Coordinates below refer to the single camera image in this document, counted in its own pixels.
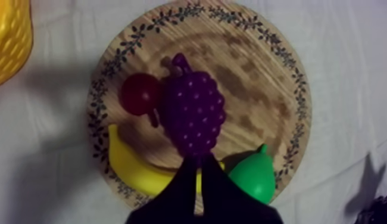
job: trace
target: black object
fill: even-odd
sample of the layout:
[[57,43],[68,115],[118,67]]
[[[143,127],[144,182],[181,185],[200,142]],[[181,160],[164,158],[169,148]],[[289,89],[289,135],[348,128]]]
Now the black object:
[[357,216],[355,224],[387,224],[387,197],[374,199],[370,208]]
[[[196,170],[202,169],[204,215],[195,216]],[[276,209],[240,190],[212,154],[189,155],[167,188],[133,211],[127,224],[142,223],[260,223],[282,224]]]

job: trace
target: yellow plastic container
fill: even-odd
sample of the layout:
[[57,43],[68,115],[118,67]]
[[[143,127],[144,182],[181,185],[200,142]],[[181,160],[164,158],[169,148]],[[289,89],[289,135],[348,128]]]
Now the yellow plastic container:
[[0,84],[27,61],[32,47],[29,0],[0,0]]

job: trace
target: white bedsheet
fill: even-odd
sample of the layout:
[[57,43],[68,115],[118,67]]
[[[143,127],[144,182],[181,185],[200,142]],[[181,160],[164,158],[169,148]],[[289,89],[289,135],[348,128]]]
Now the white bedsheet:
[[[89,78],[113,37],[165,2],[32,0],[32,54],[0,86],[0,223],[125,221],[90,158]],[[238,2],[285,35],[311,88],[308,148],[272,205],[285,223],[353,223],[387,194],[387,0]]]

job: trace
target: wooden plate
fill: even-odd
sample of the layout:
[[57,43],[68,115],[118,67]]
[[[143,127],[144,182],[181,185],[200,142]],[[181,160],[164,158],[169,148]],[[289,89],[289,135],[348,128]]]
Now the wooden plate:
[[[109,186],[131,208],[150,198],[126,186],[111,170],[107,126],[150,163],[177,168],[176,149],[147,117],[128,115],[117,94],[136,72],[168,75],[161,62],[184,53],[194,70],[208,71],[226,98],[227,121],[213,149],[227,169],[260,144],[269,145],[280,194],[298,168],[309,137],[310,91],[302,64],[281,33],[237,4],[201,1],[162,5],[129,24],[110,43],[92,75],[88,126],[93,157]],[[197,211],[202,210],[198,197]]]

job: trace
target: plastic banana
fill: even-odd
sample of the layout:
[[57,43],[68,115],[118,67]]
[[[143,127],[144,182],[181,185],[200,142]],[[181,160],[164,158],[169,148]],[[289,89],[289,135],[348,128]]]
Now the plastic banana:
[[[156,196],[176,174],[147,163],[118,137],[117,125],[109,125],[109,162],[117,176],[128,186],[146,195]],[[201,192],[201,173],[196,176],[196,191]]]

